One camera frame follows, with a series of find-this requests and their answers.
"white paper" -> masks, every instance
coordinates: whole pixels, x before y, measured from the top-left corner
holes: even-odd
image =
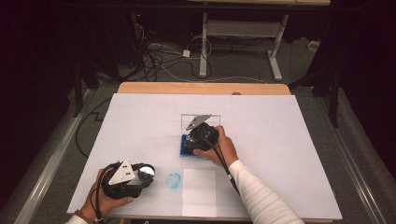
[[[217,216],[215,171],[184,170],[182,216]]]

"human hand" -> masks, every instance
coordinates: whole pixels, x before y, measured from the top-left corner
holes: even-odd
[[[85,201],[82,208],[79,210],[85,218],[92,221],[93,223],[96,219],[96,214],[93,209],[93,207],[96,209],[96,192],[94,191],[96,191],[99,177],[102,172],[103,170],[101,169],[96,177],[96,182],[92,185],[91,190],[88,193],[87,200]],[[102,188],[99,189],[99,208],[102,213],[102,217],[107,216],[107,214],[111,212],[111,210],[113,210],[114,208],[124,206],[127,203],[131,203],[133,200],[134,198],[132,197],[115,200],[107,197],[103,192]]]
[[[233,141],[231,140],[231,138],[225,135],[224,128],[222,126],[216,127],[216,130],[218,130],[219,132],[219,146],[215,145],[215,148],[211,148],[208,151],[195,149],[193,153],[201,158],[212,160],[213,163],[215,163],[217,166],[222,166],[218,155],[214,151],[217,150],[220,155],[222,152],[227,167],[230,167],[233,162],[239,160],[238,156],[236,155],[235,146],[233,145]]]

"device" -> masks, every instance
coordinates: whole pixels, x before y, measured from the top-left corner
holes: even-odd
[[[150,164],[131,164],[129,160],[125,160],[109,166],[113,169],[105,174],[101,183],[105,195],[110,198],[137,198],[154,181],[155,169]]]
[[[215,127],[205,122],[210,117],[211,115],[199,115],[192,120],[190,125],[186,128],[186,131],[191,131],[187,134],[184,141],[185,150],[192,152],[199,148],[207,151],[214,147],[218,141],[219,132]]]

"wire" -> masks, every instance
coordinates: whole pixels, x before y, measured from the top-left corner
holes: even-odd
[[[137,45],[138,47],[140,47],[143,44],[143,40],[145,38],[145,30],[143,29],[143,27],[139,24],[135,24],[137,27],[140,28],[139,33],[137,34],[136,39],[139,39],[140,34],[142,34],[142,37],[140,38],[140,43]]]
[[[213,40],[210,40],[210,42],[212,43],[211,44],[211,48],[212,48],[211,54],[214,56],[219,56],[219,57],[231,54],[234,49],[243,49],[246,47],[257,47],[266,39],[265,37],[254,37],[254,38],[248,38],[248,39],[241,39],[240,37],[237,37],[235,39],[232,39],[231,36],[225,36],[225,38],[221,38],[216,35],[208,35],[207,37],[213,38]],[[220,40],[220,42],[226,41],[228,43],[228,46],[221,45],[221,44],[218,44],[218,45],[213,44],[213,42],[215,42],[216,40]],[[215,48],[229,48],[229,49],[225,53],[217,54],[217,53],[214,53]]]
[[[265,81],[261,81],[259,79],[253,78],[253,77],[222,77],[222,78],[217,78],[217,79],[210,79],[210,80],[205,80],[205,81],[193,81],[193,80],[188,80],[185,78],[181,78],[181,77],[176,77],[174,76],[172,73],[170,73],[166,68],[161,67],[161,69],[163,71],[165,71],[170,77],[177,79],[179,81],[185,81],[185,82],[217,82],[217,81],[222,81],[222,80],[227,80],[227,79],[235,79],[235,78],[242,78],[242,79],[249,79],[249,80],[253,80],[253,81],[257,81],[257,82],[261,82],[261,83],[267,83]]]
[[[209,56],[210,53],[212,52],[212,45],[210,44],[209,40],[207,40],[206,38],[203,38],[202,36],[198,35],[198,36],[196,36],[195,38],[193,38],[193,39],[191,40],[190,44],[192,44],[192,41],[194,41],[194,40],[196,40],[196,39],[198,39],[198,38],[203,39],[204,41],[206,41],[206,42],[209,44],[209,52],[206,54],[206,57]]]
[[[101,188],[103,177],[104,177],[105,173],[107,172],[107,170],[110,169],[110,168],[112,168],[112,164],[108,165],[105,169],[103,169],[102,173],[100,174],[100,176],[99,176],[99,178],[97,180],[96,189],[94,189],[92,191],[91,198],[90,198],[92,209],[93,209],[93,211],[96,214],[96,220],[95,221],[99,222],[101,224],[104,224],[105,222],[103,221],[102,212],[100,211],[99,193],[100,193],[100,188]],[[95,196],[96,196],[95,197],[95,206],[93,206],[93,202],[92,202],[92,195],[94,193],[95,193]]]
[[[97,105],[88,115],[86,115],[86,116],[84,117],[84,119],[82,119],[81,123],[77,126],[77,129],[76,129],[76,137],[75,137],[75,138],[76,138],[76,145],[77,145],[78,151],[79,151],[85,158],[87,158],[87,159],[88,159],[88,155],[82,150],[81,145],[79,144],[79,141],[78,141],[79,129],[81,128],[82,124],[85,122],[85,120],[88,118],[89,115],[96,114],[95,121],[101,121],[101,120],[98,120],[98,119],[97,119],[98,112],[94,112],[94,111],[95,111],[97,108],[99,108],[101,105],[103,105],[104,103],[106,103],[107,101],[110,101],[110,100],[111,100],[111,97],[108,98],[108,99],[106,99],[106,100],[104,100],[104,101],[103,101],[102,103],[100,103],[99,105]]]
[[[220,151],[220,153],[221,153],[221,156],[220,156],[220,154],[218,153],[218,151],[216,150],[216,148],[215,148],[206,138],[204,138],[204,137],[200,137],[200,138],[203,139],[203,140],[205,140],[205,141],[212,147],[212,150],[215,151],[216,155],[217,155],[218,158],[219,158],[219,161],[221,162],[221,165],[222,165],[223,168],[224,168],[225,173],[227,174],[228,178],[230,179],[231,184],[233,185],[233,188],[235,189],[235,191],[236,191],[239,195],[241,195],[241,194],[239,193],[238,187],[236,186],[235,179],[233,179],[233,176],[231,175],[231,172],[230,172],[230,170],[229,170],[228,167],[227,167],[227,163],[225,162],[224,156],[222,155],[219,141],[216,140],[216,144],[217,144],[218,147],[219,147],[219,151]]]
[[[181,53],[177,52],[175,49],[172,49],[172,48],[165,46],[163,44],[160,45],[160,44],[150,43],[149,45],[161,46],[159,49],[156,49],[154,51],[158,51],[162,48],[166,48],[166,49],[171,49],[172,51],[170,51],[170,52],[162,51],[162,53],[175,53],[175,54],[181,55]]]

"wooden table edge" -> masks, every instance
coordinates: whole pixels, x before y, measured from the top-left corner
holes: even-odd
[[[230,222],[250,222],[250,218],[242,217],[161,217],[161,216],[112,216],[112,218],[128,219],[147,219],[147,220],[184,220],[184,221],[230,221]],[[304,223],[333,223],[333,220],[327,218],[303,218]]]
[[[290,95],[285,84],[123,82],[118,93]]]

